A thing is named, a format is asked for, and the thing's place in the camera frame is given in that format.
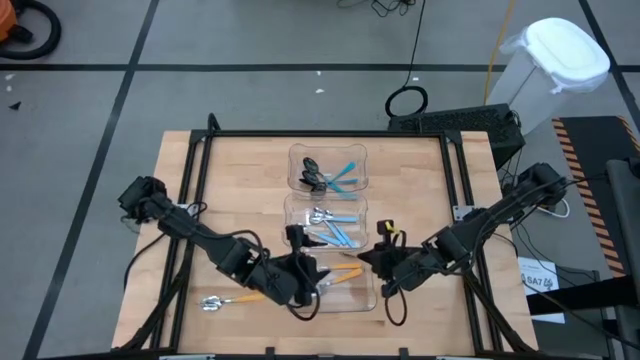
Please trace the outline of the black perforated computer case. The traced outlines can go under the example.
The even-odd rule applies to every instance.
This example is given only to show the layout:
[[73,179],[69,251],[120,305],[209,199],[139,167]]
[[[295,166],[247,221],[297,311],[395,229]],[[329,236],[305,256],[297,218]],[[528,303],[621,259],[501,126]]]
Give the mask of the black perforated computer case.
[[423,133],[445,130],[486,132],[497,169],[525,145],[518,116],[507,104],[395,117],[389,120],[388,130]]

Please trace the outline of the white paper sign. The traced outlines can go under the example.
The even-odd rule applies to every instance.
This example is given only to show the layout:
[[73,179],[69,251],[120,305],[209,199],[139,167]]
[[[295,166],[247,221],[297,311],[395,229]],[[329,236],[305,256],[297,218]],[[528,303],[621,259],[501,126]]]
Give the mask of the white paper sign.
[[559,289],[556,266],[553,262],[519,257],[518,264],[526,295]]

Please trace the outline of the translucent trash can white lid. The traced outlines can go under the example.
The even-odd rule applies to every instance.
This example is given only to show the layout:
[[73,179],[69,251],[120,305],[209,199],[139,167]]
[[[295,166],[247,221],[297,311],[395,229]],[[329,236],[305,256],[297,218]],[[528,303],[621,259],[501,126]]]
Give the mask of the translucent trash can white lid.
[[488,95],[517,113],[527,135],[550,120],[570,98],[596,90],[608,76],[610,59],[582,28],[551,17],[525,26],[504,40],[499,51],[510,57]]

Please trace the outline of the black table frame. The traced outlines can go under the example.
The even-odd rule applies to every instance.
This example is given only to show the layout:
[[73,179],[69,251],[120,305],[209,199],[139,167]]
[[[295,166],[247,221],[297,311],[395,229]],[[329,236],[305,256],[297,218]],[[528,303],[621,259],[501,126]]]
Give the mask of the black table frame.
[[[386,131],[357,136],[356,131],[279,130],[259,137],[216,137],[207,169],[202,219],[216,231],[252,229],[274,255],[288,253],[281,236],[287,184],[288,152],[295,143],[308,146],[367,148],[369,186],[367,226],[375,234],[377,220],[391,218],[405,229],[409,241],[419,244],[451,221],[451,205],[437,138],[389,137]],[[154,175],[165,182],[168,195],[178,197],[190,140],[187,131],[164,133]],[[462,141],[474,203],[490,206],[501,197],[498,177],[486,133],[463,132]],[[518,261],[510,244],[499,238],[485,247],[493,297],[509,323],[532,347],[537,347],[533,324],[520,281]],[[165,269],[168,244],[159,244],[131,271],[113,346],[129,341],[156,304]],[[385,316],[379,295],[377,306],[366,312],[321,313],[300,321],[271,301],[237,304],[218,312],[200,309],[209,294],[247,291],[215,270],[201,250],[194,255],[183,326],[177,350],[181,353],[276,355],[473,355],[470,322],[462,280],[436,275],[423,286],[405,292],[409,318],[396,327]]]

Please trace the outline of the clear plastic bin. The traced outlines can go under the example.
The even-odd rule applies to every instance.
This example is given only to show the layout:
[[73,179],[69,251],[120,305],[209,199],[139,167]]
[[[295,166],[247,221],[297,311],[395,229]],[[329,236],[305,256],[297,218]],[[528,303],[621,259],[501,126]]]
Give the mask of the clear plastic bin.
[[[299,181],[302,177],[301,172],[304,170],[303,159],[305,157],[312,158],[319,165],[321,173],[331,175],[339,173],[349,162],[355,162],[355,169],[345,175],[344,179],[357,178],[359,182],[356,185],[341,186],[341,188],[349,194],[360,196],[361,192],[366,189],[369,184],[367,174],[367,149],[364,145],[310,146],[296,143],[289,149],[287,178],[289,188],[294,194],[312,196],[310,194],[311,187]],[[325,196],[338,196],[338,194],[328,188],[327,193],[320,197]]]
[[307,252],[307,254],[317,259],[320,272],[328,271],[318,284],[352,271],[330,271],[326,269],[327,265],[358,263],[364,270],[359,277],[327,287],[323,291],[318,289],[321,299],[319,313],[364,312],[376,306],[377,298],[373,289],[370,267],[358,259],[353,252]]
[[[368,204],[364,197],[353,194],[354,199],[343,199],[339,196],[307,196],[301,194],[290,194],[284,200],[284,224],[285,225],[303,225],[305,231],[313,231],[326,234],[335,238],[334,244],[324,247],[307,248],[304,250],[311,251],[355,251],[364,248],[368,243],[367,220]],[[308,219],[313,214],[315,207],[328,211],[334,216],[358,217],[356,224],[338,223],[338,226],[344,230],[347,235],[354,241],[355,245],[350,248],[342,245],[340,241],[333,235],[329,228],[323,223],[310,224]]]

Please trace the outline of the black mat with striped edge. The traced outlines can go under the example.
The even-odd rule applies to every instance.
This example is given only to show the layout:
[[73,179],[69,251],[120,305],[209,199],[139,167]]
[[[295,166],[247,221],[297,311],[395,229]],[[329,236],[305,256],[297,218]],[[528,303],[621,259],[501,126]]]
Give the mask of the black mat with striped edge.
[[640,155],[640,141],[621,116],[554,118],[552,126],[589,221],[615,278],[632,273],[610,185],[597,176],[609,160]]

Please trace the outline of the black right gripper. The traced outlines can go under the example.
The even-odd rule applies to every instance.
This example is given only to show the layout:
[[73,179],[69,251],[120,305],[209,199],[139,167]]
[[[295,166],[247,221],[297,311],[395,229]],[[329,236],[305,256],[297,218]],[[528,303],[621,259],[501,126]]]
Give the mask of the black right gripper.
[[411,255],[425,250],[427,242],[410,246],[407,233],[397,229],[391,219],[378,221],[376,227],[382,241],[376,243],[373,249],[359,253],[358,257],[371,265],[374,273],[384,282],[381,294],[395,295],[402,278],[410,273],[404,262],[408,261]]

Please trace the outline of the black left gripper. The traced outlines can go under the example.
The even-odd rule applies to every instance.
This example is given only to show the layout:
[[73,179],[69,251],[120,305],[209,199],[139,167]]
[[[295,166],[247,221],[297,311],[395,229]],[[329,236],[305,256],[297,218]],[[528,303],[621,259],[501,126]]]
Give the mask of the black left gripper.
[[286,238],[291,251],[262,262],[265,285],[264,294],[279,305],[293,301],[298,306],[309,306],[312,294],[317,292],[320,281],[317,259],[302,251],[303,247],[327,246],[326,242],[310,240],[303,225],[287,225]]

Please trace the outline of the black metal beam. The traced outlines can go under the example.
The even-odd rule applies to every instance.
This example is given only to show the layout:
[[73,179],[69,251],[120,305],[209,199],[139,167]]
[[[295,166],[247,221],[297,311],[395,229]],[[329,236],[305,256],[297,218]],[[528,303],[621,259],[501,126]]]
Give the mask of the black metal beam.
[[639,306],[634,292],[611,289],[567,288],[527,296],[531,315],[600,309],[615,306]]

